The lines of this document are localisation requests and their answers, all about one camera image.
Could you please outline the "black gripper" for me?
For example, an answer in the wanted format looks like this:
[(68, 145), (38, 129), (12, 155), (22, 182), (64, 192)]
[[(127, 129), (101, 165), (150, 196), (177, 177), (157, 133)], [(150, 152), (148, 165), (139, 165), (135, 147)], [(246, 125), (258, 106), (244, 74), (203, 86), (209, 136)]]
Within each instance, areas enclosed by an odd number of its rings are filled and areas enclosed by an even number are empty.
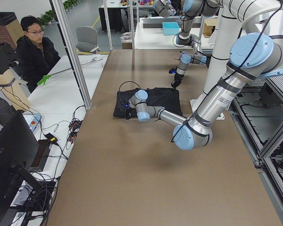
[(134, 108), (125, 108), (124, 109), (124, 119), (131, 119), (131, 118), (134, 118)]
[(175, 73), (174, 80), (171, 82), (171, 86), (173, 90), (176, 90), (177, 87), (181, 84), (183, 77), (184, 77), (183, 74)]

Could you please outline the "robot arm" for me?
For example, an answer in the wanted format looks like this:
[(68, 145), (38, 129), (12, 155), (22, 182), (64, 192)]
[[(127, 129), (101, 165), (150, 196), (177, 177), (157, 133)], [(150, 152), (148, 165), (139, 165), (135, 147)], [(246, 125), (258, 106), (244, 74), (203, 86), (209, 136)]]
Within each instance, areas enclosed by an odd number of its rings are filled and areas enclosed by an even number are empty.
[(182, 150), (209, 144), (211, 126), (248, 81), (283, 75), (283, 2), (280, 0), (187, 0), (177, 44), (191, 46), (190, 30), (196, 15), (219, 14), (220, 24), (206, 83), (189, 118), (149, 106), (145, 90), (122, 105), (140, 121), (157, 118), (174, 125), (172, 142)]
[(179, 64), (176, 67), (174, 80), (171, 82), (172, 88), (177, 88), (184, 77), (188, 65), (191, 64), (205, 64), (207, 57), (203, 55), (201, 48), (201, 38), (191, 34), (191, 28), (194, 18), (201, 14), (203, 16), (213, 16), (218, 12), (220, 6), (209, 0), (186, 0), (181, 7), (183, 22), (181, 31), (176, 35), (176, 46), (189, 46), (193, 49), (193, 54), (181, 52), (179, 56)]

